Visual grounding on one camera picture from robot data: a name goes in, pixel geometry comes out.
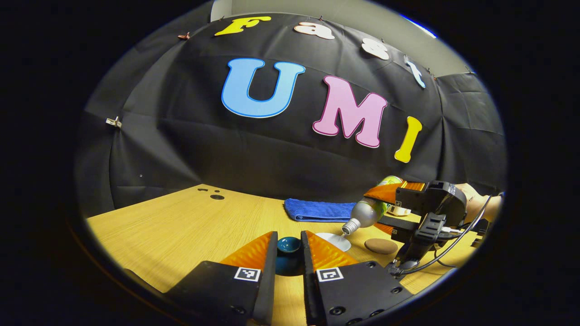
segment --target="table surface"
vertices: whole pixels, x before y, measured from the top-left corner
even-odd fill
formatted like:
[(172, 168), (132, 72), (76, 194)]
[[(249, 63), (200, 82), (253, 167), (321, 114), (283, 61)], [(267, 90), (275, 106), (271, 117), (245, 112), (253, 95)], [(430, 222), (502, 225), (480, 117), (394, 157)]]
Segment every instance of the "table surface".
[[(211, 195), (224, 199), (212, 199)], [(118, 265), (134, 271), (159, 291), (167, 292), (203, 260), (220, 262), (264, 233), (277, 231), (278, 238), (300, 238), (302, 230), (342, 233), (344, 223), (296, 222), (288, 217), (283, 204), (283, 200), (201, 184), (87, 221)], [(399, 218), (419, 221), (419, 216), (413, 214)], [(470, 245), (476, 235), (470, 231), (441, 260), (448, 265), (463, 265), (475, 250)], [(347, 253), (359, 262), (375, 260), (385, 267), (396, 253), (382, 255), (369, 251), (364, 242), (370, 238), (390, 240), (390, 235), (375, 226), (358, 229), (347, 237), (352, 243)], [(429, 252), (421, 264), (432, 258)], [(407, 275), (401, 284), (416, 294), (449, 269), (435, 263)], [(275, 277), (273, 325), (306, 325), (302, 276)]]

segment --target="black cable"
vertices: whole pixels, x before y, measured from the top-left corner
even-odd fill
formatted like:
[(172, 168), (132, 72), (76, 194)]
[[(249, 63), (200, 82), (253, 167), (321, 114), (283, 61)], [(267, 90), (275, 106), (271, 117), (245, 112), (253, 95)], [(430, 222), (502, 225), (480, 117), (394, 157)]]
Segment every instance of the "black cable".
[(466, 226), (468, 226), (468, 225), (470, 225), (470, 224), (471, 224), (471, 222), (467, 222), (467, 223), (465, 223), (465, 224), (463, 224), (463, 225), (460, 225), (460, 226), (458, 226), (458, 227), (457, 227), (457, 229), (458, 229), (458, 230), (461, 230), (462, 228), (464, 228), (464, 227), (466, 227)]
[[(433, 253), (433, 257), (437, 258), (437, 250), (435, 249), (435, 252)], [(443, 263), (441, 260), (437, 261), (439, 264), (443, 265), (443, 266), (447, 266), (447, 267), (451, 267), (451, 268), (457, 268), (457, 266), (454, 265), (447, 265), (445, 263)]]
[(459, 233), (459, 234), (454, 234), (448, 238), (445, 238), (445, 240), (451, 240), (451, 239), (456, 239), (459, 238), (463, 233)]
[(459, 240), (461, 240), (461, 238), (463, 238), (463, 236), (465, 236), (467, 234), (467, 232), (469, 232), (473, 228), (473, 226), (476, 225), (477, 222), (479, 222), (479, 220), (483, 216), (483, 212), (485, 212), (485, 208), (486, 208), (487, 204), (490, 202), (490, 199), (491, 199), (491, 196), (488, 196), (487, 200), (485, 201), (485, 204), (483, 204), (483, 206), (479, 210), (479, 213), (477, 214), (477, 217), (475, 218), (475, 220), (471, 223), (471, 225), (465, 231), (463, 231), (463, 233), (457, 238), (457, 240), (455, 240), (449, 247), (447, 247), (447, 249), (445, 249), (445, 251), (441, 255), (435, 257), (430, 262), (426, 263), (425, 265), (423, 265), (421, 267), (399, 271), (396, 274), (396, 276), (407, 275), (407, 274), (414, 273), (416, 271), (420, 271), (422, 269), (425, 269), (425, 268), (431, 266), (435, 262), (439, 261), (439, 259), (441, 259), (441, 257), (445, 256), (445, 254), (447, 254), (447, 252), (449, 252), (449, 250), (451, 250), (457, 244), (457, 242), (459, 242)]

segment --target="bottle nozzle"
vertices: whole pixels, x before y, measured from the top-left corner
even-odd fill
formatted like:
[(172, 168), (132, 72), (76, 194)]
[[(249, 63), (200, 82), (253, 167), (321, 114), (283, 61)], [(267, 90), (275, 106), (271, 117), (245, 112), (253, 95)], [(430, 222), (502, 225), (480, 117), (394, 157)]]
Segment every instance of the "bottle nozzle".
[(361, 223), (357, 219), (350, 219), (342, 226), (342, 231), (347, 235), (353, 234), (361, 226)]

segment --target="silver bottle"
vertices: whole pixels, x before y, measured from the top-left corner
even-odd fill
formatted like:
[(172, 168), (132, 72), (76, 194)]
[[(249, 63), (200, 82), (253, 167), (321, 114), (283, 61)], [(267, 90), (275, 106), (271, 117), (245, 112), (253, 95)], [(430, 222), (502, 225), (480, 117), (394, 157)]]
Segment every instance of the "silver bottle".
[[(377, 186), (384, 184), (402, 183), (403, 180), (396, 176), (384, 178)], [(369, 227), (379, 221), (390, 205), (382, 201), (363, 197), (356, 203), (350, 212), (350, 220), (342, 226), (343, 236), (353, 234), (359, 227)]]

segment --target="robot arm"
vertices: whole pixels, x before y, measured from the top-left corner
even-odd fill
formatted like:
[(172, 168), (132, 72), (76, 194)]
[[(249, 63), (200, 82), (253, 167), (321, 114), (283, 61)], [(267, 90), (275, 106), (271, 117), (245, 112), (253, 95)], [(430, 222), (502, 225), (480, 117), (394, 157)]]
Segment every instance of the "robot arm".
[(428, 184), (402, 183), (395, 186), (372, 188), (365, 197), (408, 208), (421, 216), (419, 223), (388, 216), (378, 221), (392, 226), (391, 238), (404, 243), (395, 261), (386, 267), (391, 275), (400, 277), (403, 270), (416, 267), (435, 244), (442, 247), (455, 238), (450, 227), (461, 225), (467, 212), (465, 195), (452, 183), (435, 180)]

